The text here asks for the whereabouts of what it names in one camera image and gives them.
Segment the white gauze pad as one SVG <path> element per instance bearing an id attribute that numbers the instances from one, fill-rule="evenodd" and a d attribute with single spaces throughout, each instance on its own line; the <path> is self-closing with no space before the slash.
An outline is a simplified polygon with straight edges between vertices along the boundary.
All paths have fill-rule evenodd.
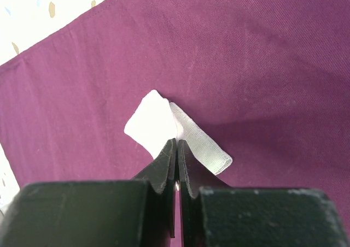
<path id="1" fill-rule="evenodd" d="M 233 162 L 232 157 L 178 105 L 171 102 L 170 108 L 177 127 L 177 141 L 185 140 L 195 158 L 213 174 L 226 170 Z"/>
<path id="2" fill-rule="evenodd" d="M 124 133 L 157 158 L 167 141 L 177 137 L 169 101 L 151 90 L 127 121 Z"/>

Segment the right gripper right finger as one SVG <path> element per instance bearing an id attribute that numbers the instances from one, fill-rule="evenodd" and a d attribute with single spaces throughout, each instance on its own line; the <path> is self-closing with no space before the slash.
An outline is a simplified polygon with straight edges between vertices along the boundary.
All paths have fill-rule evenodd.
<path id="1" fill-rule="evenodd" d="M 333 202 L 308 188 L 236 188 L 177 149 L 183 246 L 349 246 Z"/>

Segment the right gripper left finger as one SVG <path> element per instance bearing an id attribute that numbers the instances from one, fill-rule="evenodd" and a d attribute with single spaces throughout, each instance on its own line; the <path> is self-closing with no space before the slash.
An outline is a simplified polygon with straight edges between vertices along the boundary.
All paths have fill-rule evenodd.
<path id="1" fill-rule="evenodd" d="M 27 185 L 1 222 L 1 246 L 169 246 L 175 158 L 171 139 L 130 180 Z"/>

